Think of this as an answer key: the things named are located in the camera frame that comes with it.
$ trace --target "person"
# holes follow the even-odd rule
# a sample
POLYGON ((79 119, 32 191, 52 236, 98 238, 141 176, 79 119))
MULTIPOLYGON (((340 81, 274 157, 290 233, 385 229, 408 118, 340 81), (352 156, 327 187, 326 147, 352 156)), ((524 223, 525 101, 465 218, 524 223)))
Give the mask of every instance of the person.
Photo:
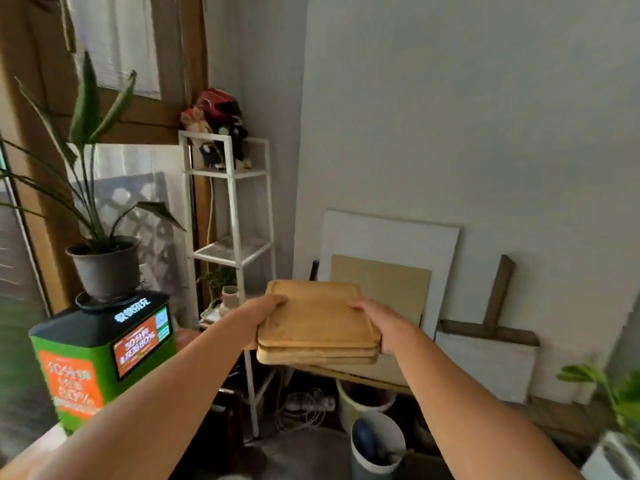
MULTIPOLYGON (((287 300, 266 295, 228 313, 75 432, 36 480, 169 477, 257 327, 287 300)), ((372 299, 364 310, 396 356, 456 480, 578 480, 542 432, 462 371, 418 327, 372 299)))

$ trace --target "green charging station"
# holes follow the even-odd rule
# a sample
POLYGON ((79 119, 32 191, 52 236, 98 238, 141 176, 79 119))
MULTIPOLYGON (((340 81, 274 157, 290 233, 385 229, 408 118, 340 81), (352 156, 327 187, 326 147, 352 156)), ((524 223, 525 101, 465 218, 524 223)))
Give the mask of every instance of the green charging station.
POLYGON ((175 354, 168 300, 139 291, 117 304, 70 308, 29 331, 67 432, 175 354))

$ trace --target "potted plant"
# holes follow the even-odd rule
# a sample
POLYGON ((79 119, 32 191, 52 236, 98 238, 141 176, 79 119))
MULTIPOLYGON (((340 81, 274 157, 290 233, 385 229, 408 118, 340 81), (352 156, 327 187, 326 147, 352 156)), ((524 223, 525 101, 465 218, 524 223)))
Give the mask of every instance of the potted plant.
MULTIPOLYGON (((60 0, 60 5, 62 7, 63 21, 65 22, 67 47, 71 53, 74 53, 75 34, 68 16, 66 1, 60 0)), ((93 171, 95 147, 100 138, 116 124, 131 104, 136 85, 136 72, 131 72, 125 87, 118 94, 104 118, 100 117, 99 90, 91 56, 88 52, 84 52, 78 79, 76 108, 68 137, 62 135, 52 115, 18 81, 20 92, 38 113, 57 151, 68 164, 76 181, 75 185, 69 181, 66 175, 56 170, 42 156, 31 153, 10 141, 0 140, 21 150, 28 157, 34 158, 43 165, 57 181, 68 188, 72 199, 69 199, 68 194, 64 195, 36 179, 18 175, 6 169, 0 169, 0 178, 9 178, 27 185, 37 192, 52 198, 74 215, 84 230, 85 238, 84 241, 71 246, 67 250, 67 254, 74 259, 84 290, 93 298, 108 302, 130 295, 140 284, 138 263, 140 240, 137 237, 117 234, 118 225, 129 212, 133 209, 146 210, 160 219, 171 222, 181 230, 184 229, 171 215, 162 201, 139 201, 129 209, 126 209, 110 227, 106 227, 101 222, 95 201, 95 176, 93 171)), ((13 207, 42 217, 29 209, 7 203, 0 203, 0 205, 13 207)))
POLYGON ((209 306, 200 315, 203 319, 209 316, 219 298, 222 298, 220 316, 239 306, 235 267, 219 265, 215 270, 208 271, 197 279, 197 282, 201 281, 207 284, 211 297, 209 306))
POLYGON ((563 367, 557 378, 566 382, 593 383, 607 394, 619 431, 608 431, 582 467, 586 480, 640 480, 640 371, 629 373, 618 386, 589 364, 563 367))

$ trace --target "display screen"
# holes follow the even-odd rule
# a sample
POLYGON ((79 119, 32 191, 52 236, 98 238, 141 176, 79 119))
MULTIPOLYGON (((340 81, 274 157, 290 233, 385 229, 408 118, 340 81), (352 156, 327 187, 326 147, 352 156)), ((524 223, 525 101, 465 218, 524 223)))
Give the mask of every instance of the display screen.
POLYGON ((166 306, 149 317, 113 346, 113 354, 118 367, 118 378, 146 357, 171 334, 166 306))

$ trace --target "gray plant pot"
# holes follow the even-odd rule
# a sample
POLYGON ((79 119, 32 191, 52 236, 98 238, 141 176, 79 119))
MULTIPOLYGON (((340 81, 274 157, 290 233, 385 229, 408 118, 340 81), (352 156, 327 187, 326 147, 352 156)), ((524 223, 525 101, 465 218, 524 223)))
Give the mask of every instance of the gray plant pot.
POLYGON ((74 259, 84 290, 103 303, 131 295, 140 285, 137 237, 116 236, 122 249, 106 254, 89 254, 82 242, 67 249, 74 259))

